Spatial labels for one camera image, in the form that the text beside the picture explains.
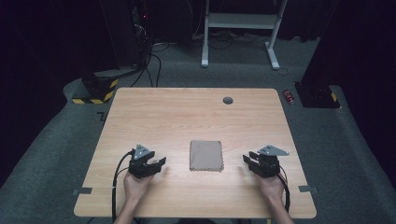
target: table top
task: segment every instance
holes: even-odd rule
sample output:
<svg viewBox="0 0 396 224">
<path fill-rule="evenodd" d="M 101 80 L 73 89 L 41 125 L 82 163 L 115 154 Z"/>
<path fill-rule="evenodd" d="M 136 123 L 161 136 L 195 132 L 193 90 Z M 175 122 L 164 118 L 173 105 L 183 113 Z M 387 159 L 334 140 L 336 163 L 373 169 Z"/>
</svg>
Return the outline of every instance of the table top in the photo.
<svg viewBox="0 0 396 224">
<path fill-rule="evenodd" d="M 232 97 L 233 103 L 223 103 Z M 190 171 L 191 140 L 220 141 L 221 172 Z M 135 211 L 136 217 L 270 217 L 257 180 L 242 155 L 267 145 L 288 151 L 279 156 L 290 188 L 290 215 L 316 215 L 306 186 L 289 125 L 279 96 L 272 89 L 120 88 L 108 113 L 75 214 L 111 217 L 114 172 L 122 156 L 141 144 L 155 151 L 153 160 L 166 157 L 148 192 Z M 128 167 L 129 158 L 121 168 Z M 124 202 L 122 179 L 117 185 L 117 211 Z"/>
</svg>

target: soda can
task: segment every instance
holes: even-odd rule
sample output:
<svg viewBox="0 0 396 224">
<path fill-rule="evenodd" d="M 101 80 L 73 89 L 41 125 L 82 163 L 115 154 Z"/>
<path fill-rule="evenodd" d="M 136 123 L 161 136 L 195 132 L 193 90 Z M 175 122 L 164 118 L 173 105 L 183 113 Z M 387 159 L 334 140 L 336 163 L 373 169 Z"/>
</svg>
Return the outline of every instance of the soda can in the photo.
<svg viewBox="0 0 396 224">
<path fill-rule="evenodd" d="M 294 97 L 293 97 L 293 95 L 291 95 L 291 92 L 289 90 L 284 90 L 283 95 L 285 96 L 286 101 L 290 105 L 294 105 Z"/>
</svg>

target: silver bracket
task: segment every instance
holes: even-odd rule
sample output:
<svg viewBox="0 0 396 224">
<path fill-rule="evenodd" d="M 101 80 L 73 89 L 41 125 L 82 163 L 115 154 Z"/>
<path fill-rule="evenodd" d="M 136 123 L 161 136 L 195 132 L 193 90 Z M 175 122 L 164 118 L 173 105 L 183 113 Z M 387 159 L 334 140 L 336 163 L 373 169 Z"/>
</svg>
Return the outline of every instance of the silver bracket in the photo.
<svg viewBox="0 0 396 224">
<path fill-rule="evenodd" d="M 136 146 L 136 151 L 134 153 L 134 159 L 139 160 L 140 158 L 146 156 L 149 154 L 149 149 L 146 147 L 143 147 L 140 144 L 137 144 Z"/>
<path fill-rule="evenodd" d="M 289 152 L 284 151 L 278 147 L 273 147 L 273 146 L 266 146 L 263 147 L 262 149 L 257 151 L 259 154 L 265 155 L 265 156 L 289 156 Z"/>
</svg>

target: tape piece on table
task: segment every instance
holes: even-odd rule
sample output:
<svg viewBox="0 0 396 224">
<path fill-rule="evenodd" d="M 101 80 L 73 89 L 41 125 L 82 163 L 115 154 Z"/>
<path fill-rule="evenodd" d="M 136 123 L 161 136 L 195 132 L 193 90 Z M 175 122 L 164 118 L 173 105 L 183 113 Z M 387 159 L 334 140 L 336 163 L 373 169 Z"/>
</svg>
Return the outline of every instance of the tape piece on table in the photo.
<svg viewBox="0 0 396 224">
<path fill-rule="evenodd" d="M 79 195 L 79 194 L 91 194 L 92 188 L 81 188 L 81 189 L 74 189 L 73 190 L 73 195 Z"/>
<path fill-rule="evenodd" d="M 299 186 L 298 189 L 300 190 L 300 192 L 311 192 L 311 194 L 317 194 L 319 193 L 318 189 L 315 187 L 311 187 L 311 186 Z"/>
</svg>

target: brown cloth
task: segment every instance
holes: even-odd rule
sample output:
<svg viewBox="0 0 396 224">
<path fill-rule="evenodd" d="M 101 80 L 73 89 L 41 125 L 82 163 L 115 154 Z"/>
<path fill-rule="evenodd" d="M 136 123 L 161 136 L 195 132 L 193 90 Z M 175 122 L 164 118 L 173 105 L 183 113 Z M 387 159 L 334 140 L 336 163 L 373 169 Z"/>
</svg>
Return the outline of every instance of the brown cloth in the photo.
<svg viewBox="0 0 396 224">
<path fill-rule="evenodd" d="M 220 141 L 191 141 L 191 171 L 222 171 L 224 169 Z"/>
</svg>

